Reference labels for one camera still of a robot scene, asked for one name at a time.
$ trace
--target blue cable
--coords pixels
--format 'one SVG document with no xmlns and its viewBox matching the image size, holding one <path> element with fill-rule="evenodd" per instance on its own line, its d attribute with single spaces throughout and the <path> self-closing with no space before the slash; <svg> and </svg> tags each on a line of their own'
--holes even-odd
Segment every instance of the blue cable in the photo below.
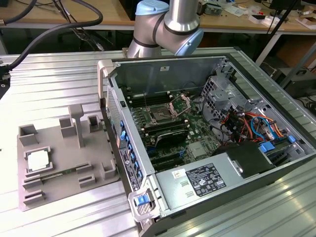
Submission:
<svg viewBox="0 0 316 237">
<path fill-rule="evenodd" d="M 256 135 L 258 135 L 259 137 L 261 137 L 261 138 L 265 141 L 264 136 L 262 136 L 260 133 L 257 133 L 257 132 L 255 131 L 254 127 L 253 127 L 253 120 L 254 120 L 255 118 L 256 118 L 256 117 L 252 118 L 252 120 L 251 120 L 251 122 L 250 122 L 251 130 L 252 130 Z M 276 134 L 274 133 L 273 129 L 271 128 L 270 123 L 269 123 L 265 118 L 263 118 L 263 117 L 258 116 L 257 118 L 260 118 L 260 119 L 262 119 L 264 122 L 266 122 L 266 124 L 267 124 L 268 127 L 269 127 L 269 130 L 270 130 L 271 134 L 273 135 L 274 138 L 276 138 L 276 136 L 275 136 Z"/>
</svg>

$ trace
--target power supply label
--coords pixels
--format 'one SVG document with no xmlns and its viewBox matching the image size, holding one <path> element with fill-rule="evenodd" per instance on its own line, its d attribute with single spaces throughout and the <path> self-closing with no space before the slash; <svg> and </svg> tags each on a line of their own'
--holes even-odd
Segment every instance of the power supply label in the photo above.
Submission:
<svg viewBox="0 0 316 237">
<path fill-rule="evenodd" d="M 202 197 L 226 187 L 224 180 L 213 163 L 186 172 L 195 193 Z"/>
</svg>

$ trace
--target sticker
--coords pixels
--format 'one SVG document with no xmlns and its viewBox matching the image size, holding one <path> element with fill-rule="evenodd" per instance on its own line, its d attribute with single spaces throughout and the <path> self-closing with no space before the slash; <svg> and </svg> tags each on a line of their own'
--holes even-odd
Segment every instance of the sticker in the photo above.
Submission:
<svg viewBox="0 0 316 237">
<path fill-rule="evenodd" d="M 224 180 L 213 163 L 191 169 L 186 172 L 186 175 L 199 197 L 226 187 Z"/>
<path fill-rule="evenodd" d="M 185 169 L 178 169 L 178 170 L 172 171 L 172 175 L 173 175 L 173 178 L 175 178 L 175 179 L 180 178 L 180 177 L 186 175 L 186 170 Z"/>
<path fill-rule="evenodd" d="M 138 184 L 138 181 L 134 175 L 134 168 L 132 166 L 132 163 L 128 159 L 126 149 L 120 149 L 119 152 L 120 152 L 121 158 L 123 160 L 124 168 L 126 170 L 126 174 L 128 176 L 129 182 L 133 188 L 133 191 L 137 191 L 137 190 L 139 190 L 139 184 Z"/>
<path fill-rule="evenodd" d="M 161 72 L 169 71 L 169 68 L 170 68 L 169 66 L 167 66 L 167 67 L 161 67 L 161 68 L 160 68 L 160 71 L 161 71 Z"/>
</svg>

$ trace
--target motherboard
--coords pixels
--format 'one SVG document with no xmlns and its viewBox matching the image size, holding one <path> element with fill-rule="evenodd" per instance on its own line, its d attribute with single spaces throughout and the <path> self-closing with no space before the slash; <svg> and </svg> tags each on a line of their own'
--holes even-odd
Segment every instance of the motherboard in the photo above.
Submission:
<svg viewBox="0 0 316 237">
<path fill-rule="evenodd" d="M 200 104 L 190 97 L 167 92 L 129 100 L 137 130 L 158 172 L 210 157 L 221 145 L 221 137 L 202 117 Z"/>
</svg>

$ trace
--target wooden table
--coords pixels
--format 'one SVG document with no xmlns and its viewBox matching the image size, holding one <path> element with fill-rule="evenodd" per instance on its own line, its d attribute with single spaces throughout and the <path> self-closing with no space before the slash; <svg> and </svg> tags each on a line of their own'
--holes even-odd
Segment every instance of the wooden table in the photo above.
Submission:
<svg viewBox="0 0 316 237">
<path fill-rule="evenodd" d="M 48 3 L 50 0 L 41 0 L 41 3 Z M 103 13 L 103 22 L 89 29 L 95 30 L 133 30 L 134 21 L 130 21 L 119 0 L 87 0 L 88 3 L 98 8 Z M 71 0 L 63 0 L 64 6 L 68 11 L 78 20 L 87 21 L 95 19 L 95 13 L 89 9 L 72 2 Z M 246 6 L 257 5 L 260 6 L 262 11 L 269 15 L 270 11 L 267 7 L 254 0 L 243 3 Z M 10 18 L 17 15 L 25 9 L 25 5 L 15 0 L 11 0 L 9 6 L 0 8 L 0 16 L 2 19 Z M 297 13 L 293 12 L 294 16 L 289 17 L 289 21 L 284 23 L 280 30 L 274 35 L 270 43 L 262 52 L 257 60 L 261 63 L 268 55 L 272 47 L 275 45 L 281 35 L 316 35 L 316 31 L 311 31 L 298 23 L 295 19 Z M 54 7 L 35 7 L 23 19 L 16 23 L 12 23 L 7 27 L 11 28 L 40 28 L 49 29 L 66 21 L 59 15 Z M 200 26 L 205 32 L 221 32 L 221 33 L 249 33 L 249 34 L 266 34 L 268 27 L 262 24 L 254 24 L 248 20 L 247 15 L 241 17 L 234 16 L 226 11 L 223 11 L 222 16 L 201 16 Z"/>
</svg>

